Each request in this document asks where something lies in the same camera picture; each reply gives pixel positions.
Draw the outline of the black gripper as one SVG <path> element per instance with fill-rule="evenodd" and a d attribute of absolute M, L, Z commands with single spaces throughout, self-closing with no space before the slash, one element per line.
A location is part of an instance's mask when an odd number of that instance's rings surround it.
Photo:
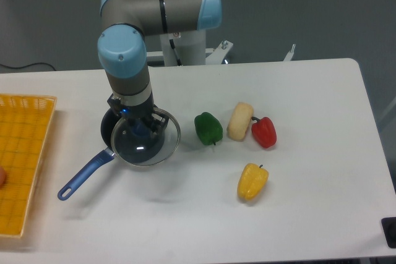
<path fill-rule="evenodd" d="M 139 122 L 150 128 L 150 138 L 156 139 L 163 135 L 168 125 L 169 117 L 164 112 L 155 111 L 157 106 L 154 104 L 152 94 L 143 103 L 135 106 L 122 103 L 121 99 L 114 95 L 111 95 L 107 102 L 115 115 L 126 119 L 128 131 L 134 131 Z"/>

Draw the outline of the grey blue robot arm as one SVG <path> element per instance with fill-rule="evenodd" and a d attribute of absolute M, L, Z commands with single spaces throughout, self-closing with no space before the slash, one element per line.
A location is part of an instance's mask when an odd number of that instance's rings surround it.
<path fill-rule="evenodd" d="M 145 37 L 217 28 L 222 0 L 101 0 L 98 58 L 113 95 L 113 112 L 128 124 L 159 132 L 147 65 Z"/>

